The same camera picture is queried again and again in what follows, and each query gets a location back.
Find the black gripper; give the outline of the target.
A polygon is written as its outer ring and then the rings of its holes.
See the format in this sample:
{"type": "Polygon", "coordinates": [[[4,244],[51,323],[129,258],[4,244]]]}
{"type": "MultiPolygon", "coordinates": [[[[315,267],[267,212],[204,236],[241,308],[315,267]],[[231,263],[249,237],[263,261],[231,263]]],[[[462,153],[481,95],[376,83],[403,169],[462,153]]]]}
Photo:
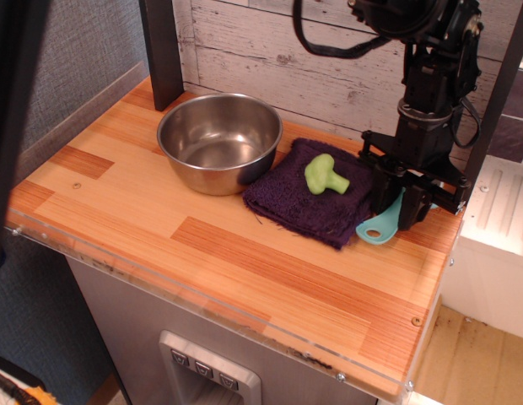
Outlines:
{"type": "Polygon", "coordinates": [[[472,103],[463,98],[438,113],[426,113],[399,100],[397,110],[396,134],[363,132],[359,158],[373,171],[373,213],[387,210],[405,188],[398,229],[409,230],[424,220],[432,204],[451,213],[465,206],[469,180],[452,164],[450,153],[455,146],[472,146],[472,141],[463,143],[457,135],[463,111],[472,113],[472,103]]]}

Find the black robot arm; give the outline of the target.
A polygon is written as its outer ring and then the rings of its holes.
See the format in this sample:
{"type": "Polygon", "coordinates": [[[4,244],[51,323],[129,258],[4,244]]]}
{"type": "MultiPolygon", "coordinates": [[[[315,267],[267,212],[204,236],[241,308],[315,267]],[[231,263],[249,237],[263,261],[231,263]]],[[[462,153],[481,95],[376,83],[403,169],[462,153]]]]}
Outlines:
{"type": "Polygon", "coordinates": [[[450,161],[454,147],[469,149],[482,129],[463,141],[461,118],[481,118],[467,98],[476,90],[483,24],[476,1],[352,1],[353,15],[384,40],[405,46],[405,93],[393,136],[365,131],[360,159],[374,174],[371,209],[382,213],[402,205],[399,230],[409,230],[433,205],[459,213],[466,201],[468,176],[450,161]]]}

